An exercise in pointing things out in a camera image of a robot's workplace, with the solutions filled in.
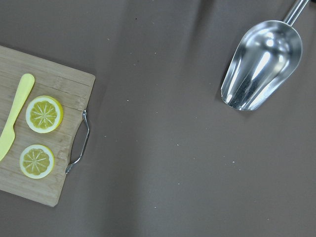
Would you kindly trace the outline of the lemon slice lower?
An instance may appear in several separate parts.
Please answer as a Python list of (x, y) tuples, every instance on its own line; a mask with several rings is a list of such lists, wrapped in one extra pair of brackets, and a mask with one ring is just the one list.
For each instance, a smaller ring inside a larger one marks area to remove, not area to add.
[(30, 145), (19, 158), (22, 173), (32, 179), (47, 176), (54, 168), (55, 157), (50, 148), (40, 144)]

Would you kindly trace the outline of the metal scoop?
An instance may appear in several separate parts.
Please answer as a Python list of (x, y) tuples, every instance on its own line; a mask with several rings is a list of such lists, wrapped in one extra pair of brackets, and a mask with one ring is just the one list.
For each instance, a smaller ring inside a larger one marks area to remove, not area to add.
[(221, 85), (225, 104), (254, 111), (296, 70), (303, 44), (293, 24), (307, 4), (298, 0), (282, 21), (263, 21), (245, 33)]

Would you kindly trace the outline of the yellow plastic knife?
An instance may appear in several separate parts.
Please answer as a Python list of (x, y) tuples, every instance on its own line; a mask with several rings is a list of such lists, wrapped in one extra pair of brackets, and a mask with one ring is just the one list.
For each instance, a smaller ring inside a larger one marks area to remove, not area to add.
[(10, 150), (14, 142), (15, 122), (34, 86), (34, 83), (35, 83), (35, 78), (31, 74), (24, 74), (19, 81), (8, 118), (6, 120), (4, 129), (0, 136), (0, 160), (1, 161), (6, 156), (6, 154), (8, 153), (8, 151)]

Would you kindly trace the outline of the wooden cutting board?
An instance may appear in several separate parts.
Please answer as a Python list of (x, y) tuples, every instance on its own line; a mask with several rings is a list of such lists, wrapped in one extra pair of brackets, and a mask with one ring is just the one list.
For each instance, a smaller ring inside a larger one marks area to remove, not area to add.
[[(23, 74), (32, 74), (35, 84), (28, 101), (48, 95), (59, 101), (63, 119), (52, 132), (40, 134), (26, 123), (23, 108), (15, 122), (15, 139), (0, 163), (0, 188), (2, 191), (54, 207), (62, 192), (66, 167), (77, 130), (82, 122), (95, 76), (10, 48), (0, 49), (0, 124), (8, 118), (17, 86)], [(33, 144), (50, 148), (55, 157), (53, 170), (44, 178), (32, 179), (20, 169), (19, 158), (23, 150)]]

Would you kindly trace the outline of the lemon slice upper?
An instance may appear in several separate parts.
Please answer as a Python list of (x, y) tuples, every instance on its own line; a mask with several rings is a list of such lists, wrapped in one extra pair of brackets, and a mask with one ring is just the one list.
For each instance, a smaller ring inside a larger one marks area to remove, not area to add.
[(47, 95), (34, 98), (26, 109), (26, 123), (37, 133), (54, 131), (62, 122), (63, 108), (59, 101)]

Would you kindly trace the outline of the lemon slice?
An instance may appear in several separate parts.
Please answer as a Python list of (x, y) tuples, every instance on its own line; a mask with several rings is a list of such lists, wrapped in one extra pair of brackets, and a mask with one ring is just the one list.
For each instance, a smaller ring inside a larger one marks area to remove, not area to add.
[(55, 157), (50, 148), (40, 144), (30, 145), (19, 158), (22, 173), (32, 179), (47, 176), (54, 168)]
[(26, 123), (37, 133), (54, 131), (62, 122), (63, 108), (59, 101), (47, 95), (34, 98), (26, 109)]

